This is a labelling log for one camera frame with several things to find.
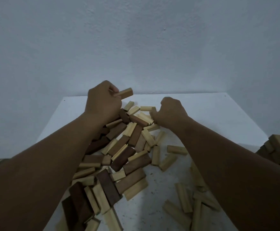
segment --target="textured wall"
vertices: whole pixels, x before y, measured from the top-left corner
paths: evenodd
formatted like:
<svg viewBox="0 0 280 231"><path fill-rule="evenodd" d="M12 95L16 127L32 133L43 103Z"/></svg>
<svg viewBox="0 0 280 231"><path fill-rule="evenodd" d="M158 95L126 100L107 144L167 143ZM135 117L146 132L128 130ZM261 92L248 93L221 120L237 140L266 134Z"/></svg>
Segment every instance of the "textured wall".
<svg viewBox="0 0 280 231"><path fill-rule="evenodd" d="M229 91L280 130L280 0L0 0L0 152L34 143L61 97L104 79Z"/></svg>

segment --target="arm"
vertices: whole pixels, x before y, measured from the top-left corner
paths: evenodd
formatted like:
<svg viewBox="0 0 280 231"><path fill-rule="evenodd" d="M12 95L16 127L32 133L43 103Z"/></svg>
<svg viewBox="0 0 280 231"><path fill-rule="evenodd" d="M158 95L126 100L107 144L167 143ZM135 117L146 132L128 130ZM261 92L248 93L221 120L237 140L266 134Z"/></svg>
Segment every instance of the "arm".
<svg viewBox="0 0 280 231"><path fill-rule="evenodd" d="M188 117L166 97L152 118L187 148L211 192L239 230L280 230L280 166Z"/></svg>
<svg viewBox="0 0 280 231"><path fill-rule="evenodd" d="M121 108L109 81L89 90L77 119L0 165L0 230L43 230L84 152Z"/></svg>

